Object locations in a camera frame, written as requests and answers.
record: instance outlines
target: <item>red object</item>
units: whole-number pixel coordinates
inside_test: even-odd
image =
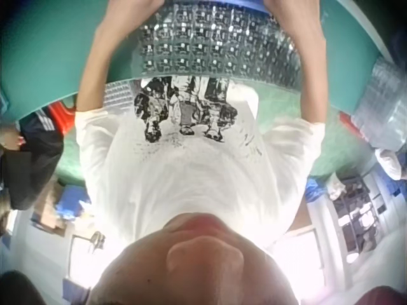
[[[346,113],[340,111],[339,120],[347,128],[347,130],[349,130],[353,135],[363,139],[363,136],[362,136],[361,132],[359,131],[359,129],[357,129],[357,127],[352,123],[352,120],[351,120],[349,114],[346,114]]]
[[[75,109],[65,107],[62,101],[52,103],[48,109],[53,116],[59,131],[66,135],[75,125]]]

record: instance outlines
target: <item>teal table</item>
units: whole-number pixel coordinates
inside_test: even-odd
[[[3,29],[1,88],[11,102],[5,120],[19,119],[78,91],[93,33],[106,3],[107,0],[28,1]],[[353,113],[379,51],[336,0],[322,0],[322,21],[328,41],[331,104]],[[141,76],[141,71],[130,69],[132,47],[126,41],[118,50],[108,81]]]

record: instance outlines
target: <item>person in dark jacket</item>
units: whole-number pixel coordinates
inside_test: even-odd
[[[47,108],[15,126],[0,126],[0,236],[10,210],[27,210],[51,179],[64,151],[64,136]]]
[[[30,279],[18,271],[9,271],[0,276],[0,304],[46,305]]]

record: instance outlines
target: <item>bright window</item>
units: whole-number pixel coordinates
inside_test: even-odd
[[[17,214],[18,214],[18,210],[12,210],[10,212],[10,214],[8,215],[8,220],[7,220],[7,232],[10,235],[13,235],[13,231],[14,231],[14,226],[15,226],[15,220],[17,219]]]
[[[273,257],[299,300],[314,297],[324,288],[324,270],[314,230],[278,241]]]
[[[111,260],[106,252],[95,249],[90,240],[74,236],[69,255],[69,278],[85,288],[92,288]]]

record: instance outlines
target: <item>cartoon figure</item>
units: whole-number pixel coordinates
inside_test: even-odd
[[[159,141],[162,136],[160,123],[169,116],[167,91],[167,81],[153,78],[134,99],[135,115],[145,122],[144,136],[150,143]]]
[[[226,102],[228,86],[225,78],[153,78],[134,101],[137,117],[146,124],[146,140],[159,141],[160,123],[170,116],[182,135],[194,135],[194,126],[206,125],[204,136],[222,142],[221,132],[235,124],[237,117],[237,110]]]

